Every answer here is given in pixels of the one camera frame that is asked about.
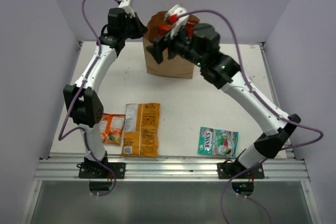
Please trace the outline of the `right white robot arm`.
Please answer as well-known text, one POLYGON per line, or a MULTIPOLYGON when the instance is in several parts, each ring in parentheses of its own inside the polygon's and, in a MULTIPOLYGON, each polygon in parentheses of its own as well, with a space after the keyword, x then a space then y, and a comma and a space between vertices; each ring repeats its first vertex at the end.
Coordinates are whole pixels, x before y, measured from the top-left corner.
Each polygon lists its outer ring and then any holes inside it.
POLYGON ((262 135, 234 161, 236 176, 246 178, 254 165, 277 156, 301 119, 277 108, 261 94, 243 74, 241 65, 220 51, 219 41, 213 26, 198 24, 192 36, 184 27, 173 28, 156 37, 146 50, 158 64, 163 62, 163 51, 168 50, 169 59, 179 55, 198 66, 206 81, 233 98, 257 122, 262 135))

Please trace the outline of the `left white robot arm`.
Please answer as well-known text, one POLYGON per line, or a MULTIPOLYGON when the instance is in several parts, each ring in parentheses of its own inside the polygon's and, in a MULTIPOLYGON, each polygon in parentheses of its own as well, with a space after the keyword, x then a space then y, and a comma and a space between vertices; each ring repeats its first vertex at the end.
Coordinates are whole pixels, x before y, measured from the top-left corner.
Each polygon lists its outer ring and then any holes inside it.
POLYGON ((90 171, 97 178, 104 178, 109 165, 104 162, 107 153, 103 146, 99 123, 103 104, 98 97, 100 85, 118 58, 127 39, 139 39, 147 28, 131 7, 116 7, 108 12, 108 22, 98 36, 95 52, 79 79, 63 89, 67 115, 81 131, 86 149, 85 159, 93 161, 90 171))

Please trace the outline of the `red cassava chips bag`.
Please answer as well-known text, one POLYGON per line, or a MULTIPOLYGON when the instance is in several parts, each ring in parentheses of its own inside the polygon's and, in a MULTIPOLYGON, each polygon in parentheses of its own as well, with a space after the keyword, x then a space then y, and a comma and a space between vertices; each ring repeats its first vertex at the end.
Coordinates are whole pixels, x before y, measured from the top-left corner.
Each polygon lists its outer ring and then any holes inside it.
MULTIPOLYGON (((189 37, 193 35, 194 26, 197 25, 198 22, 190 21, 186 23, 186 29, 189 37)), ((172 28, 171 25, 158 25, 158 36, 163 36, 165 32, 169 31, 172 28)))

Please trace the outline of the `brown paper bag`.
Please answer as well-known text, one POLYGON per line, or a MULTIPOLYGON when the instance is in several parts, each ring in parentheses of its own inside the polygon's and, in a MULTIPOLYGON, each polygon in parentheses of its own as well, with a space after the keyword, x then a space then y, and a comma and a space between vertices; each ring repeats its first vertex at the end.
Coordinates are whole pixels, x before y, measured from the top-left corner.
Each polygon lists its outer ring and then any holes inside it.
POLYGON ((146 64, 146 71, 149 74, 154 74, 157 76, 171 77, 171 78, 182 78, 182 79, 192 79, 194 73, 194 65, 187 60, 176 56, 175 58, 168 59, 168 50, 163 51, 163 62, 157 64, 153 56, 147 51, 147 46, 152 45, 155 37, 158 36, 158 25, 168 25, 164 21, 164 15, 167 10, 162 10, 157 12, 151 17, 147 24, 147 33, 143 36, 143 49, 144 58, 146 64))

